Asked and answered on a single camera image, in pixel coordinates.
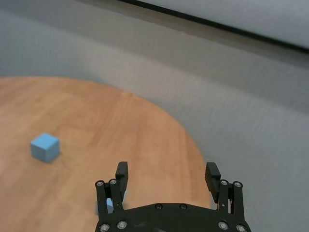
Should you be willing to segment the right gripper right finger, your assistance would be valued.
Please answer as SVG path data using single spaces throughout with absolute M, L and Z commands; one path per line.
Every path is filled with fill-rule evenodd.
M 230 202 L 230 213 L 236 216 L 243 215 L 243 184 L 241 182 L 229 183 L 222 179 L 214 162 L 206 164 L 205 181 L 214 203 L 217 204 L 217 211 L 228 213 L 228 203 Z

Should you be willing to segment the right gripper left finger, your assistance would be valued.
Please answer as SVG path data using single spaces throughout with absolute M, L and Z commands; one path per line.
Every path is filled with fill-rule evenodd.
M 104 182 L 99 180 L 95 183 L 97 193 L 98 218 L 104 219 L 108 214 L 107 199 L 112 201 L 113 210 L 123 210 L 123 200 L 128 183 L 128 163 L 118 163 L 115 178 Z

